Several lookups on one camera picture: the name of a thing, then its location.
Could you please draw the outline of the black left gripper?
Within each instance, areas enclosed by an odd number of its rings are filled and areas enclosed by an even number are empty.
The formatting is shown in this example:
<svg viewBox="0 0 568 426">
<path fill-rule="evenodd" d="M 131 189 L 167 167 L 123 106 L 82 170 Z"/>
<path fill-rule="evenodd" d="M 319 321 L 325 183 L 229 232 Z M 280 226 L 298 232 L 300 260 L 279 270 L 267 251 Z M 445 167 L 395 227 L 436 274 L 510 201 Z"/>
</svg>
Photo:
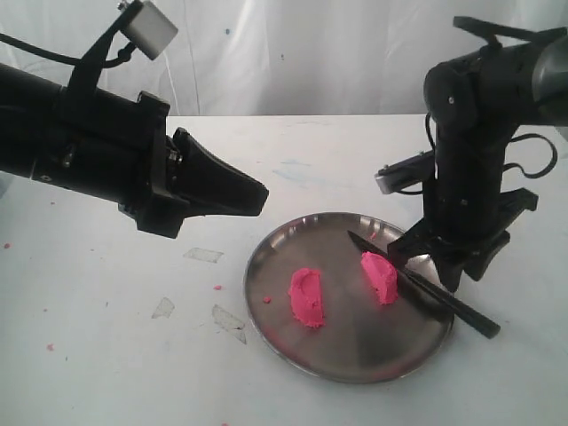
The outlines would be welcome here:
<svg viewBox="0 0 568 426">
<path fill-rule="evenodd" d="M 186 217 L 257 217 L 269 191 L 188 131 L 166 133 L 167 102 L 98 94 L 44 128 L 30 178 L 116 203 L 138 230 L 175 239 Z"/>
</svg>

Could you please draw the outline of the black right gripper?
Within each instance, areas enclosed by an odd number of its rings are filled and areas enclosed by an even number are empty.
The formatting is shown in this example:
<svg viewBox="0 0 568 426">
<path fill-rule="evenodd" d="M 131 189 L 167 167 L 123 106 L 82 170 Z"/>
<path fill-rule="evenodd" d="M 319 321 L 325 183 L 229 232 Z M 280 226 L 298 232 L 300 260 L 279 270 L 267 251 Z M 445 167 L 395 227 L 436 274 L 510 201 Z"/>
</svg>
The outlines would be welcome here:
<svg viewBox="0 0 568 426">
<path fill-rule="evenodd" d="M 518 127 L 511 120 L 467 129 L 436 121 L 436 180 L 432 198 L 424 202 L 431 213 L 388 244 L 388 258 L 397 269 L 428 255 L 451 293 L 464 272 L 481 280 L 509 243 L 507 228 L 538 205 L 539 196 L 525 188 L 501 193 L 506 147 Z"/>
</svg>

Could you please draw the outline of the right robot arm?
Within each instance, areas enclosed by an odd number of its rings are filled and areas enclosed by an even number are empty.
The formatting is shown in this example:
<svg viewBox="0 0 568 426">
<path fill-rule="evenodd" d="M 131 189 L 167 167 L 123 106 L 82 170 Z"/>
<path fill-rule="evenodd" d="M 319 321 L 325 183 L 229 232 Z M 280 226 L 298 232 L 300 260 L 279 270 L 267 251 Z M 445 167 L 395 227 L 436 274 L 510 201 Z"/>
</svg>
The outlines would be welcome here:
<svg viewBox="0 0 568 426">
<path fill-rule="evenodd" d="M 425 77 L 425 127 L 431 149 L 376 174 L 385 194 L 420 185 L 423 216 L 387 248 L 397 267 L 430 256 L 441 284 L 479 280 L 509 243 L 509 226 L 536 210 L 535 193 L 501 190 L 507 146 L 523 125 L 567 123 L 567 31 L 530 31 L 470 17 L 456 28 L 484 40 L 470 54 L 442 62 Z"/>
</svg>

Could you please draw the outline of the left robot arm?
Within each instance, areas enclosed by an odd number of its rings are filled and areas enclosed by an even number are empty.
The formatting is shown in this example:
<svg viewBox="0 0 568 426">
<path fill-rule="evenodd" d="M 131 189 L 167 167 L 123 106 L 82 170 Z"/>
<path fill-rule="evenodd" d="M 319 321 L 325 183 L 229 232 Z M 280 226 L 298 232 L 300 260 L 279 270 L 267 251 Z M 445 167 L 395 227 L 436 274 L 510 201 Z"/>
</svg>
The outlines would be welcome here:
<svg viewBox="0 0 568 426">
<path fill-rule="evenodd" d="M 1 68 L 3 172 L 114 202 L 137 228 L 176 238 L 189 217 L 258 216 L 268 189 L 202 146 L 166 132 L 169 104 L 68 88 Z"/>
</svg>

